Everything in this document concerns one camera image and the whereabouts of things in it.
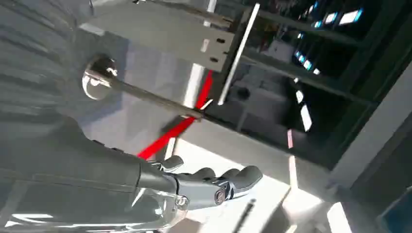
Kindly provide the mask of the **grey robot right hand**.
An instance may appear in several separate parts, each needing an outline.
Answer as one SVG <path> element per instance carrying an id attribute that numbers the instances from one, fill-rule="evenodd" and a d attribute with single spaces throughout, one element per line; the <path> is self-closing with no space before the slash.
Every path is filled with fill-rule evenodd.
<path id="1" fill-rule="evenodd" d="M 0 124 L 3 233 L 140 233 L 246 195 L 255 166 L 174 174 L 85 137 L 71 118 Z"/>

